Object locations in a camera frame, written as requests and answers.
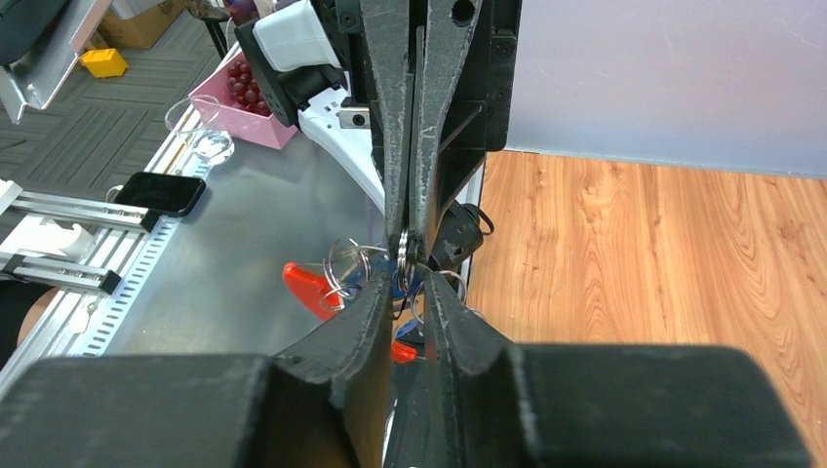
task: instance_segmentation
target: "yellow block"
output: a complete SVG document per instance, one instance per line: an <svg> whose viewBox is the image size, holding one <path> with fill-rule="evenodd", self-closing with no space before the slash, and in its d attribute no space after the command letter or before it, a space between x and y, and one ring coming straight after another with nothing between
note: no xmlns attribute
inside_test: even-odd
<svg viewBox="0 0 827 468"><path fill-rule="evenodd" d="M80 61L96 78L122 76L129 68L115 49L89 51L80 57Z"/></svg>

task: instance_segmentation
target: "wood grain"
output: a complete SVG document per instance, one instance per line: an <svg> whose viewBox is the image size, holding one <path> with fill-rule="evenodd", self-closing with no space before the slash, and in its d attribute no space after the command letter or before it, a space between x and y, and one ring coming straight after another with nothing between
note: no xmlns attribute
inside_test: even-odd
<svg viewBox="0 0 827 468"><path fill-rule="evenodd" d="M827 183L502 152L482 207L469 305L498 330L743 349L827 466Z"/></svg>

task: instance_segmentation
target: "screw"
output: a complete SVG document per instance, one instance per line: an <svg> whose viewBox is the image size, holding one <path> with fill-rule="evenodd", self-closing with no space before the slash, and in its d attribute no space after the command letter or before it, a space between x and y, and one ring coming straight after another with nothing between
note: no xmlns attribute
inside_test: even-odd
<svg viewBox="0 0 827 468"><path fill-rule="evenodd" d="M496 54L501 59L508 59L514 54L514 45L511 42L503 42L502 44L496 46Z"/></svg>
<svg viewBox="0 0 827 468"><path fill-rule="evenodd" d="M339 17L339 22L344 27L353 27L356 24L356 17L350 12L344 12Z"/></svg>

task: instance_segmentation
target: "black smartphone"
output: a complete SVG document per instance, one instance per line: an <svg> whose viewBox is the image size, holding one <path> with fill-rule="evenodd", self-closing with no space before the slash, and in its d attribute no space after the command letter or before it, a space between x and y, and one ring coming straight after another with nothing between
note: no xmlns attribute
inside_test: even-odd
<svg viewBox="0 0 827 468"><path fill-rule="evenodd" d="M207 182L198 177L136 173L127 180L114 202L180 217L189 215L205 188Z"/></svg>

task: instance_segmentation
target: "white wall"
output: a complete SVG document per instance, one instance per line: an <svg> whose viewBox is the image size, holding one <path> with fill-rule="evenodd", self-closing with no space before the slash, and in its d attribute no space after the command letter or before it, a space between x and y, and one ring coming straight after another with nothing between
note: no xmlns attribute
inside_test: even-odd
<svg viewBox="0 0 827 468"><path fill-rule="evenodd" d="M827 0L524 0L508 142L827 177Z"/></svg>

